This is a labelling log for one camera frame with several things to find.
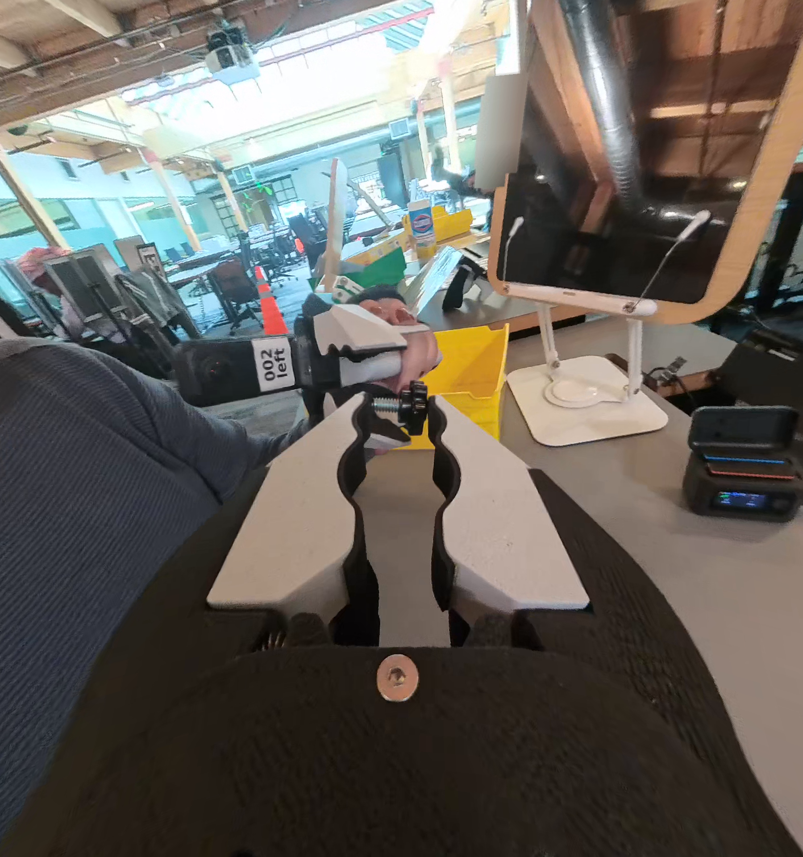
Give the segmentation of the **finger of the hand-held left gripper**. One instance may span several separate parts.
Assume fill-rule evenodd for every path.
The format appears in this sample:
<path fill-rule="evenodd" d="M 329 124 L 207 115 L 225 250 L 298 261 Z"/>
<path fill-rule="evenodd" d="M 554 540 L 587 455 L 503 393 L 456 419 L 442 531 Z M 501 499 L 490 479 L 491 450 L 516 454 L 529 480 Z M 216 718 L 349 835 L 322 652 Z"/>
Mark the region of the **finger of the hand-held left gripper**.
<path fill-rule="evenodd" d="M 334 304 L 311 323 L 316 348 L 323 357 L 368 357 L 404 350 L 407 337 L 431 332 L 421 323 L 394 326 L 357 304 Z"/>
<path fill-rule="evenodd" d="M 402 363 L 401 351 L 385 351 L 357 360 L 339 357 L 339 380 L 335 388 L 345 389 L 357 385 L 392 381 L 399 376 Z"/>

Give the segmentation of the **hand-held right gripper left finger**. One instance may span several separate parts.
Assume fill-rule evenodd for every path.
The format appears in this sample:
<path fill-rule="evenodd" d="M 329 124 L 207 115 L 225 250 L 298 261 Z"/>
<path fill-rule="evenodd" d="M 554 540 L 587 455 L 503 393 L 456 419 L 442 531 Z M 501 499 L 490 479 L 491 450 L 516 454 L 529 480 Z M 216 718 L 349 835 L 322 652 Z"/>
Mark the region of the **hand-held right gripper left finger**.
<path fill-rule="evenodd" d="M 356 393 L 267 466 L 207 595 L 219 611 L 317 616 L 339 645 L 377 646 L 379 590 L 354 494 L 371 398 Z"/>

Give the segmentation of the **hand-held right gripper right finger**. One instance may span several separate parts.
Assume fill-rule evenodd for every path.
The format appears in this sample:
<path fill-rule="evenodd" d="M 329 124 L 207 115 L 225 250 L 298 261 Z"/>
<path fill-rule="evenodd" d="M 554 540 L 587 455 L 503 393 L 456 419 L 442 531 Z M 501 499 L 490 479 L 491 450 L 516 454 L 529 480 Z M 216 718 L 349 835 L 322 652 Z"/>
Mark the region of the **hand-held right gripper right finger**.
<path fill-rule="evenodd" d="M 442 495 L 431 585 L 449 640 L 485 616 L 590 605 L 532 470 L 442 396 L 429 400 L 432 479 Z"/>

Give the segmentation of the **black knob screw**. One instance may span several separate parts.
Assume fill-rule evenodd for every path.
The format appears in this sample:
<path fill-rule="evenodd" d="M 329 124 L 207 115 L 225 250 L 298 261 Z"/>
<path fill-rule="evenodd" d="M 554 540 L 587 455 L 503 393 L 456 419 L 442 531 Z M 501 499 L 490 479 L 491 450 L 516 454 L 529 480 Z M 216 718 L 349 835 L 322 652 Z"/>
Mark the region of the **black knob screw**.
<path fill-rule="evenodd" d="M 428 387 L 421 380 L 412 380 L 407 388 L 395 398 L 372 400 L 374 413 L 381 417 L 393 417 L 408 436 L 423 434 L 428 413 Z"/>

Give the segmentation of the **person's left forearm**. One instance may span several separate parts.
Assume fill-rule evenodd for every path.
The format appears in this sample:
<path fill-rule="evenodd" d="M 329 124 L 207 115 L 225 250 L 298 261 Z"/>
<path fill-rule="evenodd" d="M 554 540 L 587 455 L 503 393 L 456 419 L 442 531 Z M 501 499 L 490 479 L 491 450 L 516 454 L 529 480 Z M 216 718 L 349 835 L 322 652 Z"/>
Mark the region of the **person's left forearm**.
<path fill-rule="evenodd" d="M 110 356 L 0 340 L 0 841 L 160 567 L 308 430 L 249 435 Z"/>

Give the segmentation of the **person's left hand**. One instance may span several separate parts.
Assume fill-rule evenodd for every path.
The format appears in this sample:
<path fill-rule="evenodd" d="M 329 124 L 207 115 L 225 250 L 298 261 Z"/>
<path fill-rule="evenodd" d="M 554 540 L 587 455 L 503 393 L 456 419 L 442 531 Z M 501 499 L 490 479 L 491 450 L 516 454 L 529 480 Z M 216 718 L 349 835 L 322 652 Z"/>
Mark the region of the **person's left hand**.
<path fill-rule="evenodd" d="M 395 327 L 410 327 L 419 323 L 405 301 L 392 286 L 369 288 L 357 296 L 359 305 Z M 421 380 L 442 360 L 438 340 L 427 326 L 424 330 L 405 334 L 407 348 L 401 354 L 400 369 L 394 376 L 377 380 L 394 394 L 406 389 L 411 381 Z"/>

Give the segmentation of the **green plastic bin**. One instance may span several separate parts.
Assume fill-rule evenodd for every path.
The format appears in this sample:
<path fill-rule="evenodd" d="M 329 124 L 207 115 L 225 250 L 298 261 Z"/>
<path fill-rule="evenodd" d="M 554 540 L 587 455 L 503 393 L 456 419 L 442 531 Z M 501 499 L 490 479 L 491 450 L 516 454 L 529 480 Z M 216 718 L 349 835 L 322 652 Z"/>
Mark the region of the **green plastic bin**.
<path fill-rule="evenodd" d="M 388 285 L 395 287 L 405 277 L 407 260 L 402 250 L 395 250 L 368 265 L 344 260 L 340 262 L 340 276 L 363 289 Z"/>

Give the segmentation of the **yellow plastic bin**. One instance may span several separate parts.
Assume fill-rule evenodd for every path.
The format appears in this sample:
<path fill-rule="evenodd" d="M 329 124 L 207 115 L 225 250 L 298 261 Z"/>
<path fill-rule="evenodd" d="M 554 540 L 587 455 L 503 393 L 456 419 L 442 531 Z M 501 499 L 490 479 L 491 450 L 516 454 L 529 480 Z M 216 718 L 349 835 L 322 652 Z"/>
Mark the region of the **yellow plastic bin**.
<path fill-rule="evenodd" d="M 436 333 L 439 365 L 422 378 L 486 433 L 500 440 L 510 328 L 468 327 Z"/>

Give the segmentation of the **wipes canister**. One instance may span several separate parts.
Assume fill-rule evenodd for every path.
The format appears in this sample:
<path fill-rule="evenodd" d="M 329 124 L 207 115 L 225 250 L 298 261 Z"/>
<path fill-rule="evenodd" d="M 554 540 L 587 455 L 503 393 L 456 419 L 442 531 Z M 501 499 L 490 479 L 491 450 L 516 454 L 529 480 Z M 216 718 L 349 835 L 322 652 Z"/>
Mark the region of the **wipes canister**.
<path fill-rule="evenodd" d="M 428 196 L 408 204 L 407 221 L 417 260 L 421 264 L 427 263 L 437 251 L 434 213 Z"/>

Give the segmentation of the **white tablet stand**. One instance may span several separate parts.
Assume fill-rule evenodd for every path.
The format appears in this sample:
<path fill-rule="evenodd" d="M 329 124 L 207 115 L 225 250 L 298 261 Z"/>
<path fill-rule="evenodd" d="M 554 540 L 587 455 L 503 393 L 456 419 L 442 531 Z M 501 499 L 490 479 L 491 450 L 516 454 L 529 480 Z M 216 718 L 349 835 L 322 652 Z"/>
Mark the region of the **white tablet stand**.
<path fill-rule="evenodd" d="M 642 391 L 644 321 L 658 304 L 647 297 L 669 258 L 712 218 L 709 209 L 694 213 L 664 254 L 648 284 L 637 296 L 570 290 L 565 287 L 525 284 L 510 280 L 508 259 L 515 235 L 524 219 L 514 220 L 503 243 L 499 281 L 504 293 L 535 303 L 544 362 L 507 374 L 514 401 L 533 439 L 547 447 L 566 447 L 649 434 L 666 426 L 668 417 Z M 555 306 L 575 306 L 625 319 L 628 334 L 628 368 L 620 370 L 608 358 L 561 358 L 553 327 Z"/>

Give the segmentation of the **black battery charging case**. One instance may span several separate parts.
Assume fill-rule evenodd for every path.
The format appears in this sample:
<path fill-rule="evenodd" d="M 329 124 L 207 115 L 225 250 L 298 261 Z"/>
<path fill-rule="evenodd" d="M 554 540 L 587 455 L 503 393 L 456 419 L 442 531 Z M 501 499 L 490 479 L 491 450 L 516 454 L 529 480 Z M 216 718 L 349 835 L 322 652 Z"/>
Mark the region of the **black battery charging case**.
<path fill-rule="evenodd" d="M 799 423 L 786 405 L 707 405 L 690 424 L 682 494 L 705 517 L 787 523 L 803 507 Z"/>

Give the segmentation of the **white board panel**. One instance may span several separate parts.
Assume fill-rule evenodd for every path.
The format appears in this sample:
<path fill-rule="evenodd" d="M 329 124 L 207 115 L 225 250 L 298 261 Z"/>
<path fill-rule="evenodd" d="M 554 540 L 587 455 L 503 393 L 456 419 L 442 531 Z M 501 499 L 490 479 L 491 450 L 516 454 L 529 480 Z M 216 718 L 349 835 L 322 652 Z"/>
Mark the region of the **white board panel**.
<path fill-rule="evenodd" d="M 485 82 L 478 117 L 475 187 L 492 192 L 518 169 L 527 74 L 492 75 Z"/>

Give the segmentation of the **wood-framed tablet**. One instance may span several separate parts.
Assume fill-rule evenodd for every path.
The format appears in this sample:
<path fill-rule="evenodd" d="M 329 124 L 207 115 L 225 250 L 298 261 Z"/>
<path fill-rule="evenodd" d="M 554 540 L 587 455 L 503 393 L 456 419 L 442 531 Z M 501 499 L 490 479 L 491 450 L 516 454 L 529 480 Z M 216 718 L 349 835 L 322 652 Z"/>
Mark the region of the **wood-framed tablet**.
<path fill-rule="evenodd" d="M 530 2 L 488 279 L 703 320 L 803 197 L 803 2 Z"/>

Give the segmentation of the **ceiling projector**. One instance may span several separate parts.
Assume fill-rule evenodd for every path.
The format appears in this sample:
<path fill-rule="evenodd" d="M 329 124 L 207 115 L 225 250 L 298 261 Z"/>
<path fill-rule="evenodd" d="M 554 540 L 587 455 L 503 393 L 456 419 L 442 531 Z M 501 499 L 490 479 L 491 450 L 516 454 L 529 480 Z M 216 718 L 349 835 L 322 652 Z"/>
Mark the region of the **ceiling projector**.
<path fill-rule="evenodd" d="M 227 85 L 256 79 L 261 73 L 244 27 L 209 29 L 206 34 L 204 64 L 214 79 Z"/>

